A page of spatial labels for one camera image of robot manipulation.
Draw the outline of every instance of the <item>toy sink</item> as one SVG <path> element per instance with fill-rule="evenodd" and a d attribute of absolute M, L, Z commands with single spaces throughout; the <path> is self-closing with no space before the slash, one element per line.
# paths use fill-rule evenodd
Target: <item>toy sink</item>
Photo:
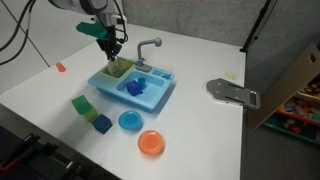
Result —
<path fill-rule="evenodd" d="M 154 67 L 149 72 L 143 72 L 137 70 L 131 60 L 125 58 L 117 60 L 121 64 L 122 72 L 110 76 L 106 66 L 88 80 L 89 84 L 97 87 L 104 94 L 116 97 L 144 111 L 153 112 L 168 90 L 174 74 Z M 127 90 L 127 84 L 133 80 L 138 81 L 139 78 L 145 79 L 145 88 L 142 89 L 142 94 L 132 96 Z"/>

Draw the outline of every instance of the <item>white tabletop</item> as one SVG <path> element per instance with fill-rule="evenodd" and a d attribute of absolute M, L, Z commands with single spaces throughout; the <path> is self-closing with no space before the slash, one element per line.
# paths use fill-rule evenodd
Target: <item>white tabletop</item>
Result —
<path fill-rule="evenodd" d="M 138 42 L 161 37 L 162 46 L 143 47 L 143 57 L 147 64 L 176 75 L 167 102 L 155 113 L 104 96 L 87 83 L 107 62 L 95 43 L 63 60 L 65 73 L 53 66 L 2 94 L 0 102 L 122 179 L 239 179 L 243 109 L 215 103 L 205 83 L 230 72 L 237 76 L 233 82 L 244 85 L 245 54 L 226 44 L 135 25 L 127 28 L 129 41 L 121 56 L 137 59 Z M 105 135 L 77 115 L 70 101 L 80 95 L 113 122 Z M 121 113 L 132 109 L 144 122 L 137 133 L 117 123 Z M 156 157 L 143 155 L 137 147 L 139 135 L 149 129 L 165 140 L 164 152 Z"/>

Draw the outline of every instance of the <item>gray wall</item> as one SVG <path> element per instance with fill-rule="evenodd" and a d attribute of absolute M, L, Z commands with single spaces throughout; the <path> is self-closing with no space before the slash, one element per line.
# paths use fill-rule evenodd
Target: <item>gray wall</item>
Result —
<path fill-rule="evenodd" d="M 129 23 L 242 46 L 265 0 L 123 0 Z M 319 0 L 279 0 L 247 58 L 247 87 L 264 93 L 320 39 Z"/>

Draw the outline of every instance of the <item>blue toy sink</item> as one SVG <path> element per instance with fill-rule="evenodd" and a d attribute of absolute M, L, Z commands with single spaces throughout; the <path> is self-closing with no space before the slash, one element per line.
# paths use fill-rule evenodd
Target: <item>blue toy sink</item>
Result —
<path fill-rule="evenodd" d="M 119 98 L 123 102 L 134 105 L 144 111 L 152 112 L 168 90 L 174 74 L 152 67 L 149 72 L 137 70 L 135 65 L 120 78 L 112 78 L 101 73 L 93 75 L 89 84 L 97 87 L 102 93 Z M 132 96 L 127 90 L 127 83 L 139 78 L 145 79 L 145 88 L 142 94 Z"/>

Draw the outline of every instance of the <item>gray faucet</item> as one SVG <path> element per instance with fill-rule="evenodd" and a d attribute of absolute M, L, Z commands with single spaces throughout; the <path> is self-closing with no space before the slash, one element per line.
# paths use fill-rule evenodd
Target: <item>gray faucet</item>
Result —
<path fill-rule="evenodd" d="M 155 44 L 157 47 L 160 47 L 162 44 L 162 40 L 160 38 L 156 38 L 156 39 L 141 41 L 138 44 L 138 62 L 137 62 L 136 68 L 144 72 L 149 72 L 151 70 L 151 66 L 143 63 L 145 59 L 141 55 L 141 46 L 147 45 L 147 44 Z"/>

